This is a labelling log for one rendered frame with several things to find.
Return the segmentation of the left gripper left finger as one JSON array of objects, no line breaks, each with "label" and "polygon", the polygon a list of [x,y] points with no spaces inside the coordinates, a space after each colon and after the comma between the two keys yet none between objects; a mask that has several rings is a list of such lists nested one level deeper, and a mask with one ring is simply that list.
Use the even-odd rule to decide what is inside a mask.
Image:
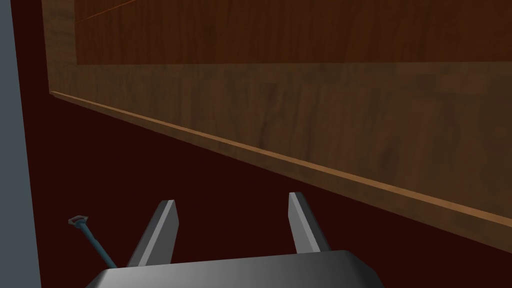
[{"label": "left gripper left finger", "polygon": [[154,211],[128,267],[167,265],[171,263],[179,218],[174,200],[163,200]]}]

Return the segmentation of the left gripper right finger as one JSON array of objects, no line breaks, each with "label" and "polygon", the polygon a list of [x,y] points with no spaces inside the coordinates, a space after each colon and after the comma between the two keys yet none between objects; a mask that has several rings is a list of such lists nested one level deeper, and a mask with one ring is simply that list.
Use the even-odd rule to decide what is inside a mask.
[{"label": "left gripper right finger", "polygon": [[289,193],[287,219],[298,254],[331,250],[311,207],[301,192]]}]

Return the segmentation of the brown wooden cupboard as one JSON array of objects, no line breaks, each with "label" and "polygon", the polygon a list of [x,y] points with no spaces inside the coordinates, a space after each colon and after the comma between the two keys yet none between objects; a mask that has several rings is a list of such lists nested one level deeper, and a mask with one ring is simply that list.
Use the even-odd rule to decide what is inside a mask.
[{"label": "brown wooden cupboard", "polygon": [[79,65],[41,2],[55,97],[512,254],[512,62]]}]

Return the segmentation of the blue-handled tool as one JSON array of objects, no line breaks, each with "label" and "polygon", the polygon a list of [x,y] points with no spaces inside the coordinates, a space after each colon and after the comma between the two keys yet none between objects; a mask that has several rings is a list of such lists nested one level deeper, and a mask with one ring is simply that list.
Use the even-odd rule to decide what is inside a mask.
[{"label": "blue-handled tool", "polygon": [[72,217],[68,220],[68,223],[84,234],[84,236],[87,238],[87,240],[90,242],[90,244],[93,246],[93,248],[98,252],[102,260],[106,263],[107,267],[109,269],[116,269],[117,266],[114,264],[110,256],[107,254],[105,249],[101,246],[99,241],[95,239],[94,235],[90,231],[90,229],[87,226],[87,220],[88,217],[85,215],[76,215],[75,217]]}]

